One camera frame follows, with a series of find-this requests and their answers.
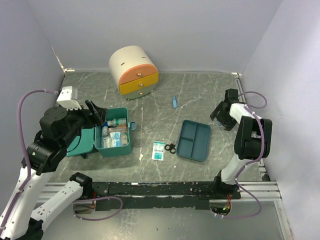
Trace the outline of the blue divided tray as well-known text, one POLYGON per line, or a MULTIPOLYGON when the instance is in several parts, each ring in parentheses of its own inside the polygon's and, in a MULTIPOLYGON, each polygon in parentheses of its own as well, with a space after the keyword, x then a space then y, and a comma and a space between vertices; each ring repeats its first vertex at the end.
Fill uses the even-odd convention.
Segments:
POLYGON ((211 138, 211 127, 204 123, 184 120, 181 125, 176 155, 197 162, 205 162, 211 138))

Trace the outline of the white plastic bottle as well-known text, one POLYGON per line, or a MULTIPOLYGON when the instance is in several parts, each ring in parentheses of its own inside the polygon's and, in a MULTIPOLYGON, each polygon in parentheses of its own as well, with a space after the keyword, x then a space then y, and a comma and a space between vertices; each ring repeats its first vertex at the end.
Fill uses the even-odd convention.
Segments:
POLYGON ((114 118, 113 120, 107 121, 108 127, 116 127, 116 126, 126 126, 127 119, 126 118, 114 118))

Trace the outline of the elastic bandage roll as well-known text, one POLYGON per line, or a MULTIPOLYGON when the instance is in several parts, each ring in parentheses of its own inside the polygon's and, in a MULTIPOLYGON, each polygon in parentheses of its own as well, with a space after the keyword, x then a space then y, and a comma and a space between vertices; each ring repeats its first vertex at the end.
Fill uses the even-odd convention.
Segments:
POLYGON ((101 147, 109 148, 110 147, 110 136, 109 136, 109 128, 108 126, 103 126, 101 129, 101 147))

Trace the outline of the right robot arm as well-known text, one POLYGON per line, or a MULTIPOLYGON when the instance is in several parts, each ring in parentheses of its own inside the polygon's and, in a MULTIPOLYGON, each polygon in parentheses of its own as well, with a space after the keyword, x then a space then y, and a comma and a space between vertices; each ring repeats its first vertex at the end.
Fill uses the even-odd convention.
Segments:
POLYGON ((234 156, 213 180, 215 199, 240 197, 237 185, 240 174, 251 164, 268 157, 271 148, 272 127, 270 119, 262 118, 239 100, 237 89, 227 89, 224 100, 213 110, 210 118, 216 119, 224 130, 230 131, 238 124, 234 140, 234 156))

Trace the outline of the small blue white packets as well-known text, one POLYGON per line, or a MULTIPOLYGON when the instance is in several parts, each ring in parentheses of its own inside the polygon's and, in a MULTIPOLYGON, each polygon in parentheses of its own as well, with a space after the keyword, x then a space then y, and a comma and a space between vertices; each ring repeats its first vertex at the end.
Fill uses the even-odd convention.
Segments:
POLYGON ((126 127, 121 128, 110 128, 108 130, 109 136, 110 136, 110 147, 116 148, 116 147, 124 147, 129 144, 129 132, 126 127))

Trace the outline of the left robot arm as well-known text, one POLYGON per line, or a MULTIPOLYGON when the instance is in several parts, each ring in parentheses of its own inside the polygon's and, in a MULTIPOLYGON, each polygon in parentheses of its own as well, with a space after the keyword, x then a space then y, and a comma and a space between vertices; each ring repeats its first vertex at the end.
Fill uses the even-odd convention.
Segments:
POLYGON ((86 109, 54 106, 40 119, 42 136, 26 148, 14 193, 0 216, 2 240, 39 240, 49 224, 73 201, 93 196, 93 180, 73 174, 66 186, 35 208, 44 186, 67 155, 68 147, 83 129, 101 127, 108 110, 86 100, 86 109))

